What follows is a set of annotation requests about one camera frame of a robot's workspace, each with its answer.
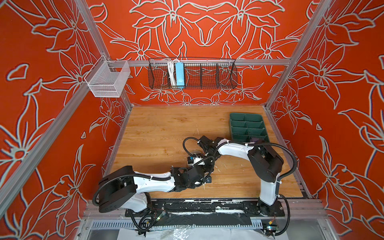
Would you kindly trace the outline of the green plastic divider tray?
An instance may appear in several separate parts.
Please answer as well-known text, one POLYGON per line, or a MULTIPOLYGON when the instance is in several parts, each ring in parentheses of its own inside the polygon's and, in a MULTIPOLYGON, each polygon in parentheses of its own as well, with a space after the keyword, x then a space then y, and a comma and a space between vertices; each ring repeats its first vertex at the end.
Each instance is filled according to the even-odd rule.
POLYGON ((268 131, 260 114, 230 113, 230 133, 233 141, 253 142, 254 139, 269 142, 268 131))

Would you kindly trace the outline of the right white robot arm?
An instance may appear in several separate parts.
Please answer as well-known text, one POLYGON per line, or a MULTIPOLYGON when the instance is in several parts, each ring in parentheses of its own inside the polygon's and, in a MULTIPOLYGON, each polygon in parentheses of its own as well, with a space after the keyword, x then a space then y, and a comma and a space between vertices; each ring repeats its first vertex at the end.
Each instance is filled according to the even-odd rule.
POLYGON ((203 152, 189 153, 188 167, 182 168, 182 176, 189 188, 197 188, 207 182, 214 171, 216 161, 221 156, 232 156, 251 163, 256 175, 260 178, 261 190, 258 198, 260 214, 271 216, 277 211, 279 204, 279 188, 283 178, 293 174, 298 162, 295 155, 286 147, 263 140, 245 143, 230 141, 225 138, 210 140, 202 136, 197 144, 203 152), (292 159, 291 169, 282 173, 284 160, 275 151, 279 148, 288 153, 292 159))

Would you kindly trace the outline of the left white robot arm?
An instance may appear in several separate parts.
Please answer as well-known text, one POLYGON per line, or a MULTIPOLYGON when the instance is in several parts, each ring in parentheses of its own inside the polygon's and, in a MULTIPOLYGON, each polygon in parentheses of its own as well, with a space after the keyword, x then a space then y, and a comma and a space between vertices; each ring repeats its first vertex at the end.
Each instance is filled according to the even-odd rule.
POLYGON ((144 174, 135 172, 132 166, 122 167, 99 181, 92 203, 100 213, 119 208, 141 212, 151 205, 150 192, 182 192, 206 183, 215 161, 210 156, 190 167, 172 167, 169 172, 162 174, 144 174))

